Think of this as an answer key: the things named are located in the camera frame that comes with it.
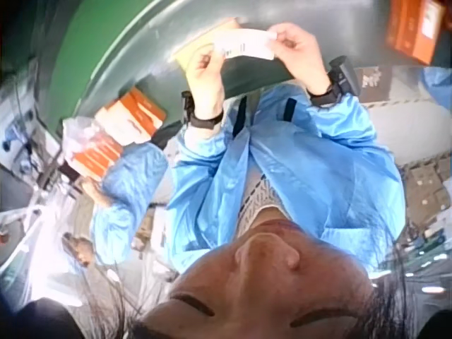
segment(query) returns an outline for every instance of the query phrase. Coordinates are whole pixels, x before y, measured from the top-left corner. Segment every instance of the blue protective gown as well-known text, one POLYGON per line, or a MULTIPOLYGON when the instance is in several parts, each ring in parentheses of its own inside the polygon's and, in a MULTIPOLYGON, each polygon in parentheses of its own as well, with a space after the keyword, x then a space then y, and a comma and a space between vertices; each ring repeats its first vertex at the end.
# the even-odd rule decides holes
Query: blue protective gown
POLYGON ((382 261, 405 224, 402 180, 393 156, 376 143, 369 114, 346 95, 328 108, 311 106, 300 88, 280 85, 261 96, 253 117, 232 138, 237 108, 222 131, 188 146, 168 205, 167 255, 179 272, 234 239, 246 172, 266 175, 292 220, 305 232, 355 256, 368 270, 382 261), (296 99, 292 122, 283 121, 296 99))
POLYGON ((98 263, 112 265, 127 259, 132 239, 167 168, 161 149, 143 143, 126 146, 108 169, 102 191, 113 204, 96 206, 90 224, 98 263))

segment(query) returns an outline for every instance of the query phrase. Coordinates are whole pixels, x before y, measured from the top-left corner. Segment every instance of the hand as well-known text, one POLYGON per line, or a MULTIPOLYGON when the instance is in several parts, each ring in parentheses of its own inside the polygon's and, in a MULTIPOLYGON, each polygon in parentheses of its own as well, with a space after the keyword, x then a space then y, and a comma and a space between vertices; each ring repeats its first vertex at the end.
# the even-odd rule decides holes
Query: hand
POLYGON ((331 82, 316 37, 293 23, 280 23, 268 31, 278 34, 276 41, 271 41, 268 47, 294 78, 303 82, 310 93, 325 94, 331 82))
POLYGON ((225 88, 221 80, 224 56, 212 44, 194 52, 186 69, 186 79, 195 102, 198 119, 209 120, 220 115, 225 101, 225 88))

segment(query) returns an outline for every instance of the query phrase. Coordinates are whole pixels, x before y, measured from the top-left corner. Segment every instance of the woman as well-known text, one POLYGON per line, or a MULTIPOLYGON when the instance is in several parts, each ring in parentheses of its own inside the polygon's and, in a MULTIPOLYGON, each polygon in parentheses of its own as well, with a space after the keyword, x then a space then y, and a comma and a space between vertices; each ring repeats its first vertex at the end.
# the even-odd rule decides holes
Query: woman
MULTIPOLYGON (((289 72, 311 95, 326 93, 315 37, 290 23, 270 30, 289 72)), ((223 61, 207 46, 187 69, 198 119, 222 112, 223 61)), ((245 104, 222 126, 179 135, 167 253, 183 274, 137 337, 370 338, 369 314, 403 336, 368 278, 404 226, 405 202, 366 109, 351 95, 313 107, 301 88, 280 86, 238 126, 245 104)))

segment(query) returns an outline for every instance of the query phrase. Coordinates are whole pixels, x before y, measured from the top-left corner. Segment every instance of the white label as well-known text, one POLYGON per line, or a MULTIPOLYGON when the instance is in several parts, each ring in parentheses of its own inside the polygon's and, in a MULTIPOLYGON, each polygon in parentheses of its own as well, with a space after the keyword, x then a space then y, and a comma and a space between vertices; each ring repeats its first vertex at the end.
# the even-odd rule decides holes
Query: white label
POLYGON ((214 39, 215 49, 221 51, 226 59, 245 55, 273 60, 275 55, 267 47, 270 40, 276 40, 275 32, 265 30, 236 29, 219 32, 214 39))
POLYGON ((422 18, 422 34, 433 39, 436 24, 439 20, 440 7, 433 1, 428 1, 425 6, 424 17, 422 18))

